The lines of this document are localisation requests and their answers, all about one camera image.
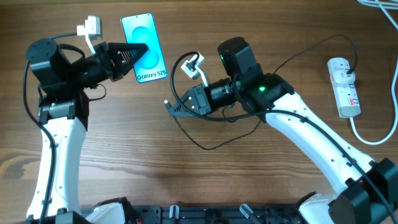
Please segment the blue Galaxy smartphone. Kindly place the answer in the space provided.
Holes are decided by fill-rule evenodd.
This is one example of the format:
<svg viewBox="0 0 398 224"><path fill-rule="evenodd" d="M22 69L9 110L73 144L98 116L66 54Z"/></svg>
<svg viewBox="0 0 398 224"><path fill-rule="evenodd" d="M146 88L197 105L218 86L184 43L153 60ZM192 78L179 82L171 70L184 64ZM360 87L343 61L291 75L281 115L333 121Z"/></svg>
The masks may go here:
<svg viewBox="0 0 398 224"><path fill-rule="evenodd" d="M134 64L137 82L147 83L167 78L168 71L153 15L147 12L125 16L121 18L121 25L126 42L143 47L144 53Z"/></svg>

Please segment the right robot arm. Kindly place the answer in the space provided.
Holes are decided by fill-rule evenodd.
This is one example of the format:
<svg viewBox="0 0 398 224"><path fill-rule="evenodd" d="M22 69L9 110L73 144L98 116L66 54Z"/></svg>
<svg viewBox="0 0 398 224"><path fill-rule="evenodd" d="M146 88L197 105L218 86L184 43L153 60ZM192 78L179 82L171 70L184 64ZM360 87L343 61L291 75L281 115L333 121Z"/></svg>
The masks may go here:
<svg viewBox="0 0 398 224"><path fill-rule="evenodd" d="M397 166L389 159L376 162L325 124L301 96L276 73L264 73L243 37L224 41L218 54L227 77L210 83L200 70L203 56L187 52L181 68L202 84L176 96L167 109L173 118L194 116L211 121L224 106L240 103L244 116L257 116L289 138L322 172L333 193L312 192L296 205L305 223L380 223L397 220Z"/></svg>

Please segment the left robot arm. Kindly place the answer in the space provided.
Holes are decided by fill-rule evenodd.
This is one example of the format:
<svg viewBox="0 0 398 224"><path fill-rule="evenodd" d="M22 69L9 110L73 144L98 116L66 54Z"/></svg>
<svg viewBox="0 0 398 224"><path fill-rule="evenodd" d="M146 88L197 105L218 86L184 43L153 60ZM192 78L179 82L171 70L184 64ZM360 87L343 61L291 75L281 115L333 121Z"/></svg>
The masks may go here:
<svg viewBox="0 0 398 224"><path fill-rule="evenodd" d="M34 123L42 131L42 157L26 223L86 223L78 201L80 153L88 129L91 98L87 88L120 80L147 52L146 44L106 43L71 63L64 50L75 46L40 39L26 52L26 69L39 81L39 112Z"/></svg>

